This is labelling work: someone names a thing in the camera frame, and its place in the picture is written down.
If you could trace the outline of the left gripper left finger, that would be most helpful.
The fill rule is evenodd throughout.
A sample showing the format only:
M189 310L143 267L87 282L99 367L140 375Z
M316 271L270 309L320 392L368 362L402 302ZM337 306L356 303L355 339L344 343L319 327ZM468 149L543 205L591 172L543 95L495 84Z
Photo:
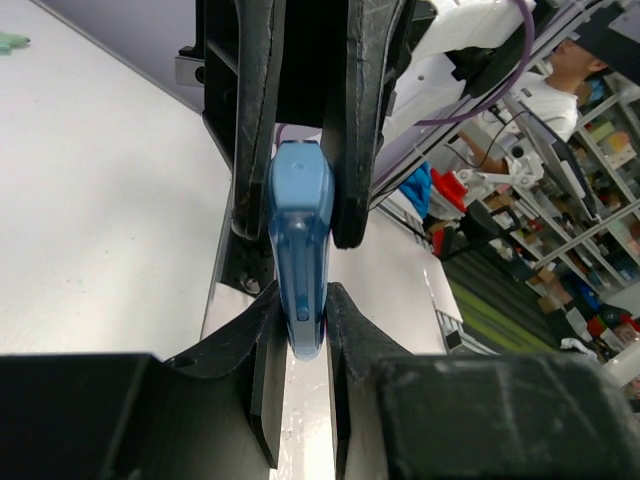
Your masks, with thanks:
M276 284L167 361L142 353L1 360L5 479L266 479L286 364Z

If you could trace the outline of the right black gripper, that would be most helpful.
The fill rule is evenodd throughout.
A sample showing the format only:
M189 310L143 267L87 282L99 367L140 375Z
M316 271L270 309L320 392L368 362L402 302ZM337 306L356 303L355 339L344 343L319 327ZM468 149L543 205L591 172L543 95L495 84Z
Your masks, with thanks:
M234 160L233 229L260 235L275 121L332 133L334 243L358 247L369 213L390 44L403 1L199 1L176 81L204 90L204 124Z

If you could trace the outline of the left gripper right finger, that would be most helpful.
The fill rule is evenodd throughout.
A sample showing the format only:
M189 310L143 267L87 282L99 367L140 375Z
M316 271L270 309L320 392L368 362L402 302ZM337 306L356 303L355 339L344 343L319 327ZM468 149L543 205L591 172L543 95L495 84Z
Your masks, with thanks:
M639 423L580 354L416 355L326 302L339 479L635 479Z

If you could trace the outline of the blue correction tape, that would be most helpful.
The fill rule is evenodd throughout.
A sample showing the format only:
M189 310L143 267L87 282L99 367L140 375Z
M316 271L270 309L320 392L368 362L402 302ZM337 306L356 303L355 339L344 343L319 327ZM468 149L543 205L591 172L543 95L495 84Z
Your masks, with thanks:
M295 357L314 359L324 339L334 175L315 141L286 141L272 160L267 228Z

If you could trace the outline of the green correction tape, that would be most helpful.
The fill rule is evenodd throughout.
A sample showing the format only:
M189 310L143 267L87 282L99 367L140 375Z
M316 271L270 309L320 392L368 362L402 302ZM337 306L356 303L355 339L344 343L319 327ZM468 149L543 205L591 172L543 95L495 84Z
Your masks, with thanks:
M0 54L9 55L14 50L26 48L30 42L30 38L25 35L0 32Z

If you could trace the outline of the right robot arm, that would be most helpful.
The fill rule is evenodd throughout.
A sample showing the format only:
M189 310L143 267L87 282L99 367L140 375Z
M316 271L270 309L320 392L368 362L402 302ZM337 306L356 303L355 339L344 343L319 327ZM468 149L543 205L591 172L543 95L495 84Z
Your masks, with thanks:
M554 1L200 1L175 59L233 178L232 225L265 227L275 129L317 128L336 178L336 246L357 247L383 186L379 151L440 111L495 103L526 67Z

